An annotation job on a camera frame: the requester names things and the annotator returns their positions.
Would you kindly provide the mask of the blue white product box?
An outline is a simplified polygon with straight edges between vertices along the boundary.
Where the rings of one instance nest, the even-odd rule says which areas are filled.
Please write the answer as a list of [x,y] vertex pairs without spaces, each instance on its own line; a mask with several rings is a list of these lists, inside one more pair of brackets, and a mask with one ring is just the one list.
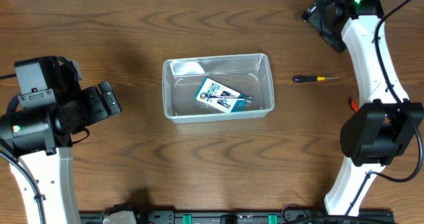
[[253,98],[215,80],[205,78],[195,95],[195,100],[222,113],[235,113],[242,111]]

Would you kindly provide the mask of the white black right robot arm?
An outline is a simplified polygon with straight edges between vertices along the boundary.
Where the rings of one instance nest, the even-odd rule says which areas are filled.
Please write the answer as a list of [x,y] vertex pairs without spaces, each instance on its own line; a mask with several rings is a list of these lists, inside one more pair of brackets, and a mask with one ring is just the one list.
[[[380,0],[315,0],[301,17],[337,52],[349,52],[358,84],[358,109],[340,133],[343,164],[324,197],[325,214],[340,220],[359,215],[376,177],[404,183],[423,166],[423,104],[410,100],[396,74],[384,28],[389,17]],[[412,138],[419,151],[414,171],[405,178],[383,174]]]

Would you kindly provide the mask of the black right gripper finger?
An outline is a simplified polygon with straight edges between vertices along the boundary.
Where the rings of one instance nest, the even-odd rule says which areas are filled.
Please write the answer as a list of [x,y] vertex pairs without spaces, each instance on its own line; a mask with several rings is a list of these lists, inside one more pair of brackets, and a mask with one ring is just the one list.
[[346,44],[343,42],[341,36],[331,32],[321,31],[319,35],[337,52],[342,53],[346,49]]
[[324,19],[326,17],[325,8],[328,2],[325,0],[314,0],[310,6],[302,13],[301,20],[303,22],[311,23],[314,27],[323,27]]

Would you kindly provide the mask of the black yellow screwdriver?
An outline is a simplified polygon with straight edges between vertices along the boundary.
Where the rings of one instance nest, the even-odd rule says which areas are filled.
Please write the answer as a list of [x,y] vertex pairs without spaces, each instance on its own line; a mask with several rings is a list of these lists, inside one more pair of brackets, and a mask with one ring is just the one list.
[[339,77],[325,77],[325,76],[294,76],[292,78],[294,83],[307,83],[307,82],[322,82],[325,80],[337,80]]

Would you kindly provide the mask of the silver ring wrench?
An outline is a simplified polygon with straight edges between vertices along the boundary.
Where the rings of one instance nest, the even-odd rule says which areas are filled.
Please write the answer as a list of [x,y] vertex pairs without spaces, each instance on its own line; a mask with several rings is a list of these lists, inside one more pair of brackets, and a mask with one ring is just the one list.
[[201,99],[234,99],[234,100],[244,100],[247,102],[251,102],[253,100],[252,97],[247,96],[225,96],[225,95],[210,95],[209,93],[201,93],[199,95]]

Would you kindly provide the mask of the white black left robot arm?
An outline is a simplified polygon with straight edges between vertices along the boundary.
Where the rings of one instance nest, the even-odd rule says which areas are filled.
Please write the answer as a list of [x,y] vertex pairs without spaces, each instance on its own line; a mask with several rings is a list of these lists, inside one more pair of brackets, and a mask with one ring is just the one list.
[[85,89],[62,56],[15,63],[21,92],[1,116],[1,157],[11,166],[29,223],[80,223],[72,135],[122,111],[109,82]]

